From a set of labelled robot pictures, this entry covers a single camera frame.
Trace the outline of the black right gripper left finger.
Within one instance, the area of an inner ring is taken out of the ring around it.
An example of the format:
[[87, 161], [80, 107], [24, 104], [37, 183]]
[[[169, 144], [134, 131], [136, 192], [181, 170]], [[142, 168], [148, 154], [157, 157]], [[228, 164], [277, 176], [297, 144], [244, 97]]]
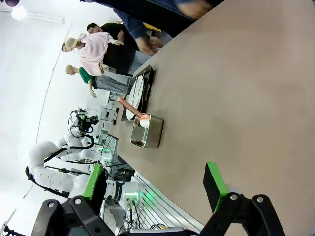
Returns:
[[99, 216], [107, 188], [105, 169], [95, 165], [82, 194], [64, 203], [45, 200], [37, 215], [32, 236], [67, 236], [81, 227], [88, 236], [113, 236], [113, 231]]

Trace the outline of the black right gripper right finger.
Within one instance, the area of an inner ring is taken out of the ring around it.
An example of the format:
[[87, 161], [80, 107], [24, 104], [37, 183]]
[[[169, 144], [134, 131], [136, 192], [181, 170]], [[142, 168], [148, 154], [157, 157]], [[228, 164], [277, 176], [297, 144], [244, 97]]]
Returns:
[[216, 163], [206, 163], [203, 185], [212, 216], [200, 236], [223, 236], [232, 223], [242, 225], [249, 236], [285, 235], [270, 198], [258, 194], [249, 199], [229, 191]]

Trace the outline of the person's right hand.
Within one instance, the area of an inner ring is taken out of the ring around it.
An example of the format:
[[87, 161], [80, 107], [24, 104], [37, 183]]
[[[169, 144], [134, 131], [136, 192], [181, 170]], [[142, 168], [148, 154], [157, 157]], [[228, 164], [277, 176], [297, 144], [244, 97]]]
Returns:
[[157, 37], [140, 37], [135, 40], [138, 49], [147, 54], [147, 55], [154, 55], [159, 49], [161, 49], [164, 44], [163, 42], [158, 39]]

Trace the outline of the person's left hand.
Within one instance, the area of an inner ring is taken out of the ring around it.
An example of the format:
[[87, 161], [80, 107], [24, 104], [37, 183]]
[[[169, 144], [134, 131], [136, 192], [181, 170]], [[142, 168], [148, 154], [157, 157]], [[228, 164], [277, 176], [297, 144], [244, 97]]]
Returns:
[[193, 19], [199, 19], [213, 8], [205, 0], [192, 0], [187, 3], [179, 3], [177, 7], [184, 15]]

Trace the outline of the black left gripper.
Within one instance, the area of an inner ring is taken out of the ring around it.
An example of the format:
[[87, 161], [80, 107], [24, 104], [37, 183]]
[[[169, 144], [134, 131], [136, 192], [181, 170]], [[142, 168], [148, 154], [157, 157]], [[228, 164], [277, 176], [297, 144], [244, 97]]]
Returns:
[[97, 125], [99, 123], [98, 116], [88, 117], [86, 114], [80, 117], [80, 127], [89, 128], [92, 125]]

